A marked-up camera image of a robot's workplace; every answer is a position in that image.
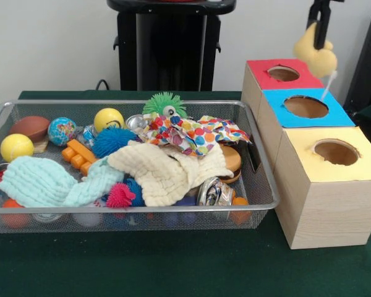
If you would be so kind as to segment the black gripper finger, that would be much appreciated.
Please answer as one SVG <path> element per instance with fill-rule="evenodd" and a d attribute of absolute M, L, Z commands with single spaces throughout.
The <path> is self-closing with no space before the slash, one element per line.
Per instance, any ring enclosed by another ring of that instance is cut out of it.
<path fill-rule="evenodd" d="M 328 24 L 330 21 L 331 9 L 330 0 L 317 1 L 317 27 L 315 32 L 315 44 L 316 50 L 320 50 L 325 45 L 326 33 L 328 30 Z"/>
<path fill-rule="evenodd" d="M 309 9 L 309 14 L 307 18 L 307 27 L 310 27 L 311 24 L 314 22 L 318 21 L 318 15 L 320 13 L 320 8 L 322 5 L 321 0 L 314 0 L 310 9 Z"/>

